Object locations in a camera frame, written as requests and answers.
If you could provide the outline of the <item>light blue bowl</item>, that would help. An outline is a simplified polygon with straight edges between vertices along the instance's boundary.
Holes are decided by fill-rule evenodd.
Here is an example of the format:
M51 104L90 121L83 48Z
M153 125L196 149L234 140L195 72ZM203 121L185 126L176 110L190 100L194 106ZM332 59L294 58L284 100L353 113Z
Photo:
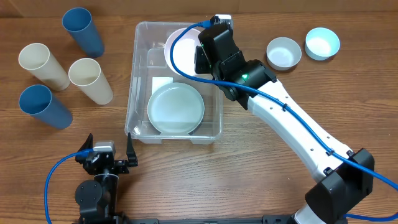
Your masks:
M326 60L340 49L339 37L330 29L316 27L305 37L305 52L314 60Z

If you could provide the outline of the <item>pink bowl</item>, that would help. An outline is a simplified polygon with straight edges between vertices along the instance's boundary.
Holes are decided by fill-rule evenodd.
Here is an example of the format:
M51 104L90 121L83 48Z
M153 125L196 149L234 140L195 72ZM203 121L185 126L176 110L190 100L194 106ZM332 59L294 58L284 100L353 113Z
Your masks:
M170 48L174 40L185 30L181 28L173 32L165 43L164 56L168 67L177 75L175 69L170 61ZM176 44L174 47L174 62L179 70L190 76L197 75L195 73L195 51L196 46L200 45L198 39L200 31L196 29L190 29Z

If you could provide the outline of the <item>grey plate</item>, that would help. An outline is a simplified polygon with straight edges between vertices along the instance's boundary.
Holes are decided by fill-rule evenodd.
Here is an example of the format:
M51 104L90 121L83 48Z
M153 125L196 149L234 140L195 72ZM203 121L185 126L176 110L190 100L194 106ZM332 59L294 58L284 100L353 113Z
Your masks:
M185 83L160 87L147 105L150 123L162 134L188 134L199 126L204 113L201 94Z

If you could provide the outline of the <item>grey bowl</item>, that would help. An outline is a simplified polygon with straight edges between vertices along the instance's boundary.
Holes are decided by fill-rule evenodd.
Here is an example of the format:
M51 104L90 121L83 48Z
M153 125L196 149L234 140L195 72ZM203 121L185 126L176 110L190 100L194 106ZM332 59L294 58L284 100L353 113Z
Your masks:
M268 64L275 70L290 70L302 58L299 44L288 37L277 37L269 42L266 48Z

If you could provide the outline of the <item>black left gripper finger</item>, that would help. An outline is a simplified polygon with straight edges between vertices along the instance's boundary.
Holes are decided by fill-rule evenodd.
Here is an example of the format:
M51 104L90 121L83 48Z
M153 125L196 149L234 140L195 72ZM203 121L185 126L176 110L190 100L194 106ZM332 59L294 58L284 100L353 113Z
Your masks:
M93 135L91 133L89 133L86 141L83 143L83 145L78 150L78 152L85 151L87 149L92 149L92 148L93 148Z
M133 144L132 144L131 133L128 133L128 135L127 135L126 155L127 155L127 160L128 160L128 166L129 167L138 166L138 160L137 160L136 152L135 152Z

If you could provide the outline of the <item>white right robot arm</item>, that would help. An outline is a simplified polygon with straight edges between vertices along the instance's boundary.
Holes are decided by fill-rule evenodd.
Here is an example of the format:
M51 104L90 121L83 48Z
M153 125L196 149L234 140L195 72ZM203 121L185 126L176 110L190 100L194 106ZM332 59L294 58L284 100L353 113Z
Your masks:
M210 73L227 99L238 101L267 123L298 155L316 181L295 223L346 223L349 211L373 190L374 158L331 137L291 99L276 75L259 60L245 60L231 25L203 21L195 69Z

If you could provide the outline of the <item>beige cup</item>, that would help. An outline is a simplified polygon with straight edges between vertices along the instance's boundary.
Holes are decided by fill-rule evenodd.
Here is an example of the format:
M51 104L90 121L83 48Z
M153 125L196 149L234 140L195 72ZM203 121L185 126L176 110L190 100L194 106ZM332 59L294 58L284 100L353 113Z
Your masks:
M113 91L99 63L92 58L81 58L68 71L70 81L98 105L113 99Z
M41 43L26 45L19 53L19 65L55 91L66 89L70 80L63 67Z

